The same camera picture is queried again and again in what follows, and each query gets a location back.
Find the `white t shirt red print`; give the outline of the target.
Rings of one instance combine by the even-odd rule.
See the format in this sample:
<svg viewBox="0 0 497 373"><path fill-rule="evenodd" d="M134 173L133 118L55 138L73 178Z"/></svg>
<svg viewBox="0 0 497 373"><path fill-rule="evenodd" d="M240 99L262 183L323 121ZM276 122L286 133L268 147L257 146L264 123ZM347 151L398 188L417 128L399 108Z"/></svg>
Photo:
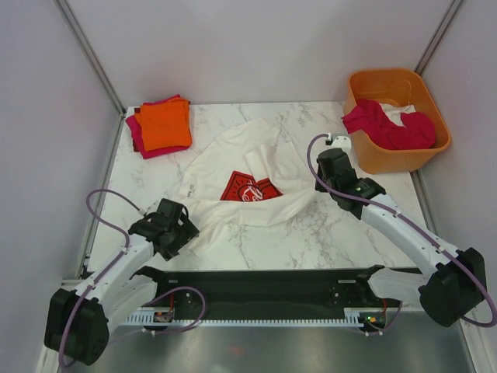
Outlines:
<svg viewBox="0 0 497 373"><path fill-rule="evenodd" d="M200 234L188 249L203 252L226 224L270 227L315 198L315 182L292 141L258 118L219 134L185 169L175 199Z"/></svg>

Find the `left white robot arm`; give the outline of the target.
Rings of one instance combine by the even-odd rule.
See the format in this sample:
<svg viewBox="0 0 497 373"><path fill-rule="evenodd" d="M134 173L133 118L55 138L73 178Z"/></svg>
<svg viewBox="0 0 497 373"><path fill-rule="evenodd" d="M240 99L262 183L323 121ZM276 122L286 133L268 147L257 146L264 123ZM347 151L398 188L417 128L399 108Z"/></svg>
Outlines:
<svg viewBox="0 0 497 373"><path fill-rule="evenodd" d="M156 255L170 260L199 235L187 207L163 199L124 232L124 241L93 274L74 289L51 297L43 344L60 358L94 364L118 326L142 306L164 305L170 287L147 266Z"/></svg>

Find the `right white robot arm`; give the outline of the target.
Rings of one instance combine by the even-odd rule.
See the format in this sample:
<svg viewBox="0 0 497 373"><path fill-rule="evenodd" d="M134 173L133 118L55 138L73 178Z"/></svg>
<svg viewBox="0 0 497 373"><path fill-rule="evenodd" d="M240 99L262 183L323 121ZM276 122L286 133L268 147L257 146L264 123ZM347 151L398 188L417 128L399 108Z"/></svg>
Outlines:
<svg viewBox="0 0 497 373"><path fill-rule="evenodd" d="M329 192L341 209L382 233L419 270L371 267L355 288L361 304L390 298L421 305L434 322L448 327L488 298L485 261L477 250L460 250L418 226L382 186L356 175L344 151L326 150L317 164L316 189Z"/></svg>

